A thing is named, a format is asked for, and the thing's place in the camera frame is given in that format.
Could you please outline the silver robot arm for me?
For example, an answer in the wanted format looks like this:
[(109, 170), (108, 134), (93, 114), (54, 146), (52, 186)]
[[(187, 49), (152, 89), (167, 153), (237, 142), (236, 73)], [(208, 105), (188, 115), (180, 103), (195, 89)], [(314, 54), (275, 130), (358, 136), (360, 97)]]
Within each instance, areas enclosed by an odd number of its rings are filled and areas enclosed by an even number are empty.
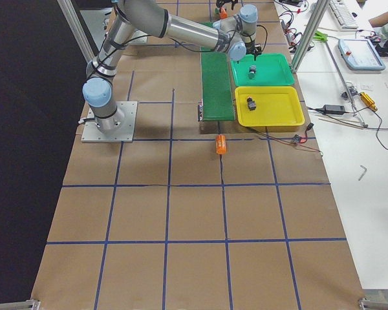
[(100, 51), (86, 68), (87, 81), (82, 92), (90, 114), (79, 121), (84, 126), (81, 137), (84, 143), (133, 140), (138, 104), (115, 100), (113, 79), (122, 52), (136, 39), (137, 30), (145, 36), (168, 37), (222, 52), (233, 61), (247, 54), (262, 53), (261, 46), (255, 43), (258, 12), (254, 5), (244, 5), (239, 13), (212, 26), (173, 15), (155, 1), (115, 1), (114, 10), (114, 23)]

